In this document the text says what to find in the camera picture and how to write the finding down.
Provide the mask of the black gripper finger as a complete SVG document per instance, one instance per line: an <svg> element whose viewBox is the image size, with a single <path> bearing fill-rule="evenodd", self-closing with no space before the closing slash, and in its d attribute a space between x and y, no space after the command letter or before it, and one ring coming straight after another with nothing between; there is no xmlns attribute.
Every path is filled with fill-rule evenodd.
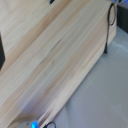
<svg viewBox="0 0 128 128"><path fill-rule="evenodd" d="M5 52L3 48L3 43L2 43L2 37L0 33L0 70L5 62Z"/></svg>

